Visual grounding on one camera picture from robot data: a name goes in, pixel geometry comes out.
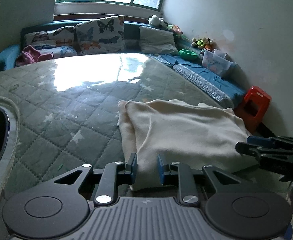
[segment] pink towel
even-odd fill
[[[22,50],[19,56],[17,56],[15,63],[17,67],[20,67],[49,59],[53,59],[52,53],[41,54],[38,50],[29,45]]]

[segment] folded garment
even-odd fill
[[[19,56],[17,56],[15,64],[20,67],[49,59],[53,59],[52,53],[41,54],[38,50],[29,45],[22,50]]]
[[[157,155],[168,162],[178,161],[192,169],[212,164],[236,172],[257,164],[241,156],[235,144],[246,141],[250,133],[231,108],[219,109],[200,103],[189,105],[179,100],[154,100],[148,103],[120,101],[119,126],[127,161],[137,153],[138,169],[132,190],[161,187]]]

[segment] red stool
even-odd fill
[[[251,87],[239,106],[234,110],[235,115],[242,118],[246,129],[255,132],[262,122],[271,97],[259,87]]]

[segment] window frame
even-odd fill
[[[122,5],[130,5],[134,7],[140,7],[145,9],[150,9],[153,11],[161,11],[163,0],[160,0],[159,8],[149,7],[141,4],[133,3],[133,0],[131,0],[130,3],[124,3],[124,2],[115,2],[115,1],[107,1],[107,0],[55,0],[55,3],[64,3],[64,2],[104,2],[104,3],[115,3],[115,4],[122,4]]]

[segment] sofa armrest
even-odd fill
[[[0,71],[15,67],[15,59],[21,53],[20,45],[12,45],[0,53]]]

